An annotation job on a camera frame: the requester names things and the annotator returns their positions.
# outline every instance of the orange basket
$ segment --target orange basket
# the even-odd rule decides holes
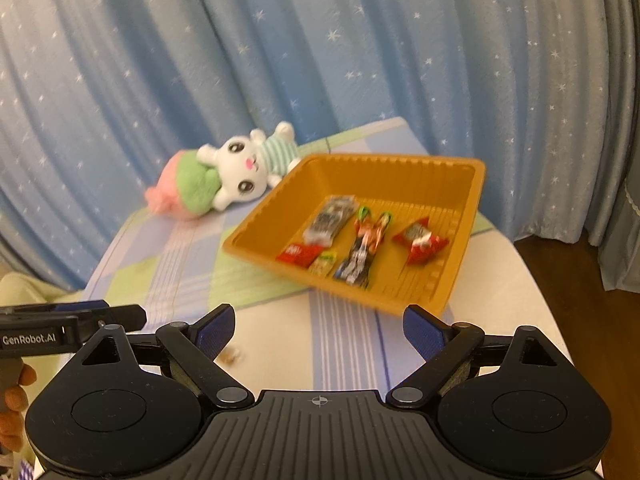
[[[407,155],[311,155],[304,158],[227,238],[223,249],[275,274],[401,315],[419,304],[435,316],[446,307],[473,228],[484,164],[472,158]],[[276,257],[302,233],[329,197],[353,195],[374,218],[393,215],[369,271],[369,288],[333,278],[355,240],[353,221],[334,238],[338,261],[327,277]],[[428,263],[405,265],[407,248],[391,238],[419,218],[450,243]]]

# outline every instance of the ribbed black surface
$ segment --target ribbed black surface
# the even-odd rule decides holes
[[[47,473],[44,480],[62,478]],[[477,472],[452,456],[421,415],[385,408],[376,393],[367,391],[265,392],[257,406],[214,417],[205,434],[187,453],[158,471],[137,478],[489,480],[497,477]],[[585,473],[575,480],[594,478],[597,476]]]

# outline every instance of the triangular cutout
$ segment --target triangular cutout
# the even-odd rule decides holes
[[[537,339],[527,337],[522,351],[522,364],[538,366],[556,366],[556,362],[546,353]]]
[[[82,361],[82,364],[84,366],[105,365],[119,361],[120,355],[118,354],[116,340],[113,337],[105,337],[94,348],[94,351],[89,354],[89,357]]]

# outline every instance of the stuffed animal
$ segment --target stuffed animal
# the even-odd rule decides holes
[[[248,202],[275,187],[299,163],[292,124],[281,122],[271,137],[252,130],[249,137],[231,137],[220,149],[202,146],[197,159],[216,168],[222,184],[212,201],[213,209],[223,211],[232,202]]]
[[[145,192],[149,210],[177,220],[191,220],[209,212],[220,190],[216,168],[200,164],[197,150],[181,150],[166,164],[158,184]]]

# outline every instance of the gray handle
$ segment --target gray handle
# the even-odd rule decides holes
[[[23,365],[20,357],[0,359],[0,413],[8,410],[4,402],[4,393],[7,388],[18,384]],[[7,470],[14,468],[14,454],[4,446],[0,446],[0,468]]]

